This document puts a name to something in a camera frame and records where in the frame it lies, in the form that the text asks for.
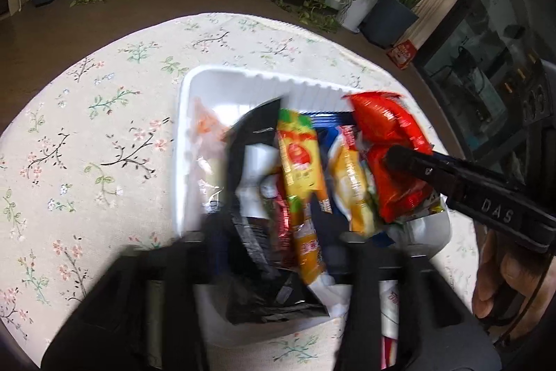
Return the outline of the person's right hand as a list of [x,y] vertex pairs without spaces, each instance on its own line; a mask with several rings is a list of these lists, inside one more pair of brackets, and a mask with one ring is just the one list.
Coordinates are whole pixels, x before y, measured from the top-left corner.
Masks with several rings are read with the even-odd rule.
[[[494,295],[502,282],[525,297],[521,309],[524,309],[538,285],[540,272],[535,272],[523,266],[511,253],[506,252],[499,260],[497,258],[498,243],[496,233],[489,231],[482,245],[481,259],[477,272],[475,290],[472,297],[472,311],[478,318],[490,314],[494,307]],[[544,278],[534,301],[526,314],[510,332],[510,338],[515,340],[530,333],[541,320],[548,305],[555,294],[555,259]]]

